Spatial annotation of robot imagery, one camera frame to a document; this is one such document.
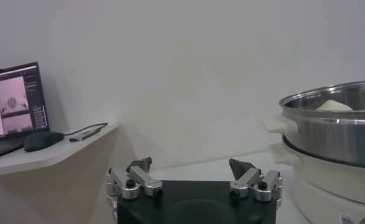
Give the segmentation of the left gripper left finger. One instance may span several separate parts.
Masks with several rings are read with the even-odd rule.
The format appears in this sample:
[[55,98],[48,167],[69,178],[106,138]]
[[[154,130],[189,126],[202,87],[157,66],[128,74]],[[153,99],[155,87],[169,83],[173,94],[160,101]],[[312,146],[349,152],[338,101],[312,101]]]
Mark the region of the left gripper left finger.
[[106,173],[107,195],[122,197],[124,200],[139,198],[141,191],[145,196],[158,199],[163,196],[162,181],[154,179],[148,172],[152,158],[146,157],[132,161],[125,170],[110,168]]

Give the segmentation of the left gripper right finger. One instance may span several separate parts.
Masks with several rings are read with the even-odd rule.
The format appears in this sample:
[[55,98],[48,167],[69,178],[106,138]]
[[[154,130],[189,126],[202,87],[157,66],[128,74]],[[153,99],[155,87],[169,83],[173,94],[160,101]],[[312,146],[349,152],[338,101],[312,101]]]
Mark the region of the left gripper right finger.
[[252,193],[261,202],[282,202],[282,176],[276,170],[263,173],[252,163],[229,159],[229,166],[235,180],[229,183],[231,202],[238,203]]

